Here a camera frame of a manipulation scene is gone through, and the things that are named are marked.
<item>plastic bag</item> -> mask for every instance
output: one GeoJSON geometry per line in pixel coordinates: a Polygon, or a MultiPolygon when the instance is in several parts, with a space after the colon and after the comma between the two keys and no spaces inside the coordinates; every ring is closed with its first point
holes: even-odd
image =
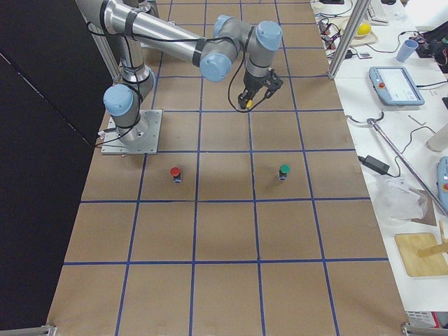
{"type": "Polygon", "coordinates": [[[428,198],[410,187],[403,178],[380,176],[375,197],[377,212],[385,218],[422,219],[428,210],[428,198]]]}

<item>wooden handle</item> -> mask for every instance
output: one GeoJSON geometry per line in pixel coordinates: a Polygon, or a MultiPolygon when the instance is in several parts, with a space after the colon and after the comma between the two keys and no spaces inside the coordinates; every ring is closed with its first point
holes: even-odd
{"type": "Polygon", "coordinates": [[[448,243],[443,243],[441,245],[436,245],[432,247],[422,248],[418,250],[419,257],[428,257],[436,253],[448,253],[448,243]]]}

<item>blue cup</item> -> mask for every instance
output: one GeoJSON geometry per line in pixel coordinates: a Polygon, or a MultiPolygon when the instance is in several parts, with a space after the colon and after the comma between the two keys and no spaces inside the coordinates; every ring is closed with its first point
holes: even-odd
{"type": "Polygon", "coordinates": [[[397,61],[404,62],[405,60],[407,60],[407,58],[412,55],[412,53],[417,49],[418,46],[418,42],[409,39],[406,40],[398,51],[397,61]]]}

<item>yellow object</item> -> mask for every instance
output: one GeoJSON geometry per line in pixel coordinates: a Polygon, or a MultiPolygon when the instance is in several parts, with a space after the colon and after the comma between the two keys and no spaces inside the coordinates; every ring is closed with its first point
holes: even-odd
{"type": "Polygon", "coordinates": [[[361,26],[359,26],[358,31],[356,32],[359,36],[364,36],[369,34],[372,31],[372,27],[368,23],[363,23],[361,26]]]}

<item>robotic arm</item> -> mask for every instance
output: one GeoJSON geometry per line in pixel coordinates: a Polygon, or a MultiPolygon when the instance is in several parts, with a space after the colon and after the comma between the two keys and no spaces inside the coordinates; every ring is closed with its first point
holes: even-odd
{"type": "Polygon", "coordinates": [[[151,15],[157,12],[156,6],[151,6],[153,10],[146,13],[138,8],[137,0],[76,2],[86,21],[106,34],[122,37],[120,75],[127,87],[115,85],[104,96],[105,105],[122,135],[128,129],[138,128],[140,102],[152,90],[155,80],[151,69],[144,64],[140,43],[191,62],[199,67],[203,77],[212,82],[226,77],[243,50],[249,58],[244,74],[245,89],[238,96],[241,109],[238,111],[250,111],[253,98],[263,86],[267,88],[264,100],[283,84],[270,69],[282,37],[282,30],[275,22],[263,21],[253,26],[234,17],[220,15],[213,29],[213,38],[204,38],[151,15]]]}

